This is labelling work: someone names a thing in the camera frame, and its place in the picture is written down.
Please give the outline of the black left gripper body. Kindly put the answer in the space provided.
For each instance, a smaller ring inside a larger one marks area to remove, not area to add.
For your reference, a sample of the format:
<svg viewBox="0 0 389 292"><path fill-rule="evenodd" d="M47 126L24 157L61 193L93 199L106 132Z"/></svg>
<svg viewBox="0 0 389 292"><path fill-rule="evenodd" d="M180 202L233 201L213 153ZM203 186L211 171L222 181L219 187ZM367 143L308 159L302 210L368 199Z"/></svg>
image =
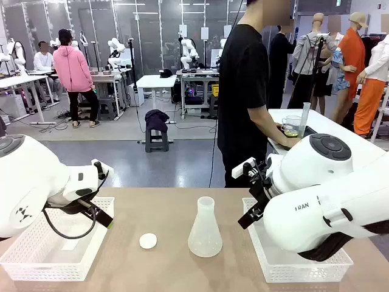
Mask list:
<svg viewBox="0 0 389 292"><path fill-rule="evenodd" d="M49 197L44 205L45 208L60 209L69 215L82 213L92 215L100 210L91 200L99 190L75 190L71 192L58 192Z"/></svg>

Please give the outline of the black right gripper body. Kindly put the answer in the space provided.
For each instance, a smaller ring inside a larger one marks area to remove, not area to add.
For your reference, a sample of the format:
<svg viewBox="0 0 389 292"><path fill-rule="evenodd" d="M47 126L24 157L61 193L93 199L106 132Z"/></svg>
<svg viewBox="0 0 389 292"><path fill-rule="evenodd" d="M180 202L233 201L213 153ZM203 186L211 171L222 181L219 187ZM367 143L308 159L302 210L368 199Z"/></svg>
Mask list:
<svg viewBox="0 0 389 292"><path fill-rule="evenodd" d="M260 207L266 207L272 196L270 194L271 180L266 176L267 164L263 161L255 164L249 170L249 178L252 186L249 193L256 199Z"/></svg>

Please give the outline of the person's right hand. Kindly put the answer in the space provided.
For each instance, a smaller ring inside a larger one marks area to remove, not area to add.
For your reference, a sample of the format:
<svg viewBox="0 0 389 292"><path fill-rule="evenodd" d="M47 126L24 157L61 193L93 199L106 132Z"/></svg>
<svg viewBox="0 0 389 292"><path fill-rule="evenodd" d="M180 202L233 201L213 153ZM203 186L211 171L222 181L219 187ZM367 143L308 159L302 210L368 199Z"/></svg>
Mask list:
<svg viewBox="0 0 389 292"><path fill-rule="evenodd" d="M281 141L279 142L280 145L286 148L292 148L294 145L299 143L301 141L298 137L286 137L283 136Z"/></svg>

